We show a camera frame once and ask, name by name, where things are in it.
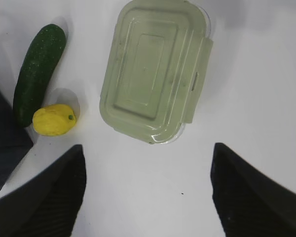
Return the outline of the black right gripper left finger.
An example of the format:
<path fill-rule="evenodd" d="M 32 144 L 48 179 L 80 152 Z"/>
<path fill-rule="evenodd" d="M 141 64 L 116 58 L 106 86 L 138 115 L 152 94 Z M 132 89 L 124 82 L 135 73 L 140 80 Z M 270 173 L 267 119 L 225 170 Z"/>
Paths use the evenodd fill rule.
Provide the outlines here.
<path fill-rule="evenodd" d="M 86 189 L 82 145 L 0 198 L 0 237 L 69 237 Z"/>

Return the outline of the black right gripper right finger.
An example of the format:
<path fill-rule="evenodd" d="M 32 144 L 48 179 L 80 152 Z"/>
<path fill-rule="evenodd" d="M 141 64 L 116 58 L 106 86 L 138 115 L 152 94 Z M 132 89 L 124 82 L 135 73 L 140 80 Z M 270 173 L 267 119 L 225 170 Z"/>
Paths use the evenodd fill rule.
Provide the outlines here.
<path fill-rule="evenodd" d="M 210 179 L 227 237 L 296 237 L 296 194 L 223 143 L 214 146 Z"/>

